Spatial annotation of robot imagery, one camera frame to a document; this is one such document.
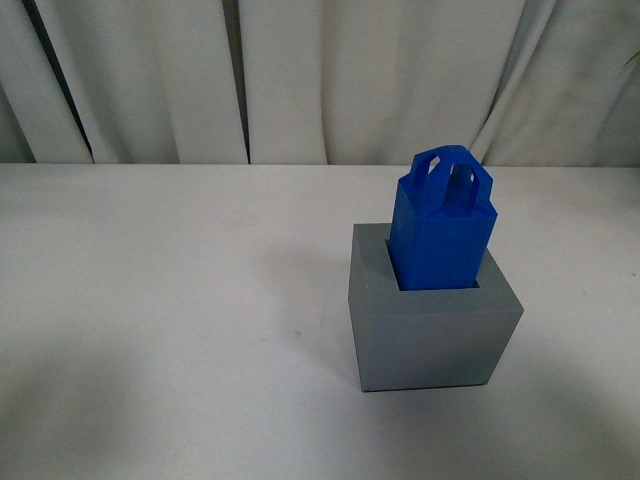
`white table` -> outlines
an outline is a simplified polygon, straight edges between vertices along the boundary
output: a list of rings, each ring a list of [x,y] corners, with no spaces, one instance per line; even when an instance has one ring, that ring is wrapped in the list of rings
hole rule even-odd
[[[0,478],[640,478],[640,170],[493,168],[484,387],[361,393],[407,167],[0,166]]]

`blue plastic object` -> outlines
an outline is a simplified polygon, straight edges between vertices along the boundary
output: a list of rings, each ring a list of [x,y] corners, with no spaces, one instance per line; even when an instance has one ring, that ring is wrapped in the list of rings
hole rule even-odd
[[[429,171],[435,159],[439,163]],[[409,174],[398,180],[389,237],[401,290],[475,286],[498,216],[489,200],[492,184],[461,145],[414,157]]]

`grey box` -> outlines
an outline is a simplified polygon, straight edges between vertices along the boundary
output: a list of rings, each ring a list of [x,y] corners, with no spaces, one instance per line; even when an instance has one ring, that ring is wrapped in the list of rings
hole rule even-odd
[[[488,250],[477,288],[401,291],[391,224],[353,228],[349,309],[363,392],[484,385],[524,312]]]

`white curtain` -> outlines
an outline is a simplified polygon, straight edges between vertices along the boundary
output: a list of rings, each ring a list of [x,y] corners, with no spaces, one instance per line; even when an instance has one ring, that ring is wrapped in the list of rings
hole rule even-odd
[[[636,0],[36,1],[86,141],[23,3],[0,161],[640,166]]]

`handle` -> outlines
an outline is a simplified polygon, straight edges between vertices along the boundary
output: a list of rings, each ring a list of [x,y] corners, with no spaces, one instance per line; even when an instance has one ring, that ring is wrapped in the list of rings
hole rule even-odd
[[[429,172],[436,158],[440,162]],[[435,213],[445,199],[464,201],[469,211],[490,205],[493,179],[462,145],[446,145],[417,154],[407,180],[421,216]]]

